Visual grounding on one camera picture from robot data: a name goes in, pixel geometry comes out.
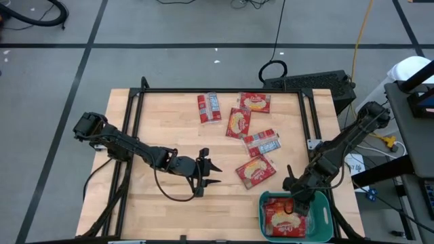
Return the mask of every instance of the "white cable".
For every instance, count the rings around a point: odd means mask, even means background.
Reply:
[[[392,156],[392,155],[390,155],[390,154],[387,154],[387,153],[385,153],[385,152],[383,152],[383,151],[381,151],[381,150],[378,150],[378,149],[376,149],[376,148],[368,148],[368,147],[364,147],[364,146],[360,146],[360,145],[357,145],[357,147],[363,148],[363,149],[365,149],[365,150],[372,150],[372,151],[374,151],[374,152],[378,152],[378,153],[381,153],[381,154],[386,155],[386,156],[388,156],[388,157],[391,157],[392,159],[396,159],[395,156]]]
[[[394,144],[399,144],[402,146],[402,148],[404,149],[404,153],[402,154],[402,156],[405,156],[407,154],[407,149],[404,143],[396,141]]]

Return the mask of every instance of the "black metal frame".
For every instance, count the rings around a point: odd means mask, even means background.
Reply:
[[[217,93],[239,93],[239,92],[261,92],[261,93],[285,93],[285,94],[297,94],[298,96],[298,103],[300,105],[300,114],[303,124],[303,132],[304,132],[304,143],[306,144],[307,154],[310,160],[310,154],[307,146],[307,140],[311,139],[311,132],[309,130],[309,123],[307,119],[307,112],[306,107],[304,103],[304,97],[306,96],[309,100],[309,106],[311,109],[311,116],[312,116],[312,122],[313,122],[313,129],[315,132],[315,139],[321,139],[321,130],[319,128],[319,121],[317,116],[317,111],[315,107],[315,100],[313,99],[313,91],[312,89],[243,89],[243,88],[150,88],[148,83],[146,82],[146,79],[142,77],[141,80],[141,88],[130,88],[130,92],[128,94],[128,101],[127,101],[127,107],[125,109],[125,116],[123,118],[123,125],[122,125],[122,132],[127,133],[128,126],[130,124],[130,117],[132,113],[132,104],[134,101],[134,98],[138,95],[138,103],[136,108],[136,116],[134,117],[134,126],[132,131],[132,137],[136,137],[138,134],[138,126],[140,123],[140,114],[142,112],[142,105],[143,105],[143,97],[145,93],[205,93],[205,92],[217,92]],[[132,168],[132,160],[129,160],[126,163],[126,169],[125,172],[127,174],[124,175],[124,177],[127,177],[127,182],[130,182],[130,174],[131,174],[131,168]],[[118,181],[119,181],[119,174],[121,172],[121,164],[122,162],[116,161],[115,169],[113,171],[113,179],[111,182],[110,187],[110,194],[108,197],[108,201],[112,201],[113,197],[116,193]],[[326,190],[324,192],[329,199],[333,201],[333,194],[331,190]],[[123,226],[123,219],[125,215],[125,208],[126,208],[126,200],[127,200],[128,191],[126,190],[125,194],[121,197],[120,205],[119,205],[119,214],[117,216],[116,221],[116,229],[115,229],[115,236],[120,237],[122,233],[122,226]],[[109,235],[109,228],[111,224],[111,216],[109,216],[104,223],[104,226],[102,228],[102,237],[106,237]],[[334,236],[340,237],[340,231],[337,222],[333,218],[333,225],[334,225]]]
[[[304,143],[306,144],[307,154],[309,160],[311,160],[311,154],[309,153],[309,147],[307,145],[307,140],[311,139],[311,132],[309,130],[309,123],[307,119],[306,107],[304,103],[304,97],[306,96],[309,100],[309,106],[311,110],[313,129],[315,132],[315,139],[321,139],[321,130],[319,128],[319,121],[317,116],[317,111],[315,107],[315,100],[313,97],[312,89],[286,89],[278,90],[278,89],[243,89],[243,88],[150,88],[146,79],[142,77],[141,80],[141,88],[130,88],[130,92],[128,94],[127,107],[125,110],[122,132],[127,133],[128,126],[130,124],[130,117],[132,113],[132,104],[134,98],[138,96],[138,103],[136,107],[136,114],[134,117],[134,125],[132,130],[132,137],[136,137],[138,135],[138,127],[140,123],[140,115],[143,107],[143,100],[145,93],[205,93],[205,92],[217,92],[217,93],[239,93],[239,92],[261,92],[261,93],[274,93],[274,94],[297,94],[298,101],[300,105],[300,114],[303,124],[303,132],[304,132]],[[123,227],[123,220],[125,215],[126,201],[128,196],[128,187],[130,184],[130,177],[132,171],[132,163],[133,160],[129,160],[126,163],[125,167],[125,175],[127,182],[127,190],[125,190],[124,194],[120,198],[119,204],[119,214],[117,216],[116,227],[115,227],[115,235],[109,235],[111,216],[109,216],[102,227],[101,237],[78,237],[76,239],[68,239],[68,240],[57,240],[57,241],[48,241],[48,242],[40,242],[40,244],[64,244],[64,243],[82,243],[82,244],[100,244],[100,243],[108,243],[110,241],[120,241],[121,240],[121,232]],[[117,185],[119,183],[119,174],[121,172],[122,162],[117,161],[115,165],[115,169],[113,171],[113,179],[111,183],[111,189],[108,197],[108,201],[112,201],[115,193],[117,192]],[[327,195],[328,199],[334,204],[333,193],[331,190],[325,190],[324,193]],[[389,244],[386,242],[378,242],[378,241],[367,241],[367,240],[353,240],[353,239],[342,239],[340,235],[340,229],[337,221],[332,216],[332,222],[334,226],[334,238],[330,240],[329,243],[371,243],[371,244]],[[146,240],[146,243],[174,243],[174,244],[187,244],[187,243],[256,243],[256,244],[265,244],[269,243],[268,241],[227,241],[227,240],[214,240],[214,241],[188,241],[187,236],[181,235],[180,240]]]

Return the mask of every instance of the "snack package in bin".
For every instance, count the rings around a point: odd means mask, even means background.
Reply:
[[[292,213],[293,208],[293,199],[270,198],[264,204],[265,234],[270,237],[304,238],[307,231],[306,217]]]

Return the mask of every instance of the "red snack package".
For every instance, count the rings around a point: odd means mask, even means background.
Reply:
[[[247,189],[263,182],[276,173],[274,163],[260,155],[235,170]]]
[[[270,113],[271,96],[249,92],[239,93],[239,108],[250,109],[254,112]]]
[[[294,208],[294,199],[289,197],[270,197],[264,203],[265,207],[274,205],[274,207],[284,207],[288,213]]]
[[[305,237],[306,217],[297,213],[284,212],[288,199],[277,200],[274,204],[265,206],[265,234],[270,237]],[[294,202],[288,202],[286,210],[292,212]]]
[[[237,139],[247,136],[250,126],[250,115],[250,110],[232,108],[231,115],[229,117],[228,128],[226,130],[226,136]]]
[[[197,96],[197,104],[201,123],[213,123],[222,120],[217,94],[215,92]]]
[[[243,138],[243,142],[251,157],[271,152],[281,147],[279,134],[274,129],[246,136]]]

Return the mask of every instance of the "black floor stripe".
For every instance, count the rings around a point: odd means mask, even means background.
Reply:
[[[85,43],[0,43],[0,48],[86,48]]]
[[[16,242],[15,242],[16,244],[23,244],[23,243],[25,243],[25,241],[27,239],[28,232],[29,232],[30,227],[32,225],[33,218],[35,217],[36,210],[38,208],[39,202],[40,202],[42,194],[43,194],[43,190],[45,188],[48,176],[50,174],[50,170],[51,170],[52,165],[53,165],[54,157],[56,156],[56,153],[57,153],[57,150],[59,147],[60,139],[62,138],[62,134],[63,134],[64,128],[66,126],[66,122],[68,121],[68,116],[69,116],[69,113],[70,113],[71,108],[73,106],[74,98],[75,98],[75,95],[76,95],[77,90],[79,88],[81,77],[83,76],[83,72],[84,72],[84,69],[86,67],[87,60],[88,60],[89,55],[90,55],[90,51],[92,50],[92,44],[95,41],[95,36],[96,36],[96,33],[97,33],[98,28],[100,26],[102,15],[104,14],[104,11],[105,11],[105,8],[107,5],[107,1],[108,0],[102,0],[100,9],[98,11],[98,15],[96,16],[94,26],[92,28],[89,40],[87,41],[87,45],[86,45],[86,48],[85,48],[84,53],[83,53],[83,57],[81,58],[80,65],[77,69],[77,73],[75,74],[75,78],[74,78],[73,84],[71,86],[71,90],[69,91],[68,98],[66,99],[66,103],[65,103],[65,106],[63,108],[63,112],[62,112],[62,115],[60,117],[60,121],[59,121],[59,124],[58,124],[57,129],[56,129],[56,133],[54,134],[54,138],[53,138],[52,144],[50,146],[50,149],[48,151],[47,158],[45,159],[45,163],[43,165],[41,175],[39,176],[38,183],[36,185],[36,189],[33,193],[33,196],[32,196],[31,202],[28,206],[26,215],[25,215],[24,220],[21,224],[20,232],[18,233]]]
[[[422,57],[425,57],[425,55],[422,52],[422,49],[419,46],[419,42],[416,39],[416,36],[413,33],[412,27],[410,26],[410,23],[407,20],[406,15],[404,14],[404,11],[402,10],[401,5],[399,4],[398,0],[392,0],[393,5],[395,6],[395,9],[399,15],[399,18],[401,19],[402,24],[404,25],[404,28],[407,32],[408,38],[410,38],[410,41],[412,42],[414,49],[416,50],[416,54]]]
[[[434,44],[419,45],[434,49]],[[83,43],[0,43],[0,48],[86,48]],[[91,48],[98,49],[188,49],[188,48],[273,48],[274,43],[95,43]],[[287,49],[354,49],[348,43],[279,43],[277,48]],[[414,49],[414,44],[360,44],[359,49]]]
[[[274,43],[160,43],[127,44],[96,43],[93,48],[100,49],[193,49],[193,48],[273,48]],[[277,48],[287,49],[354,49],[355,44],[320,44],[320,43],[280,43]],[[361,44],[359,49],[412,49],[412,44]]]

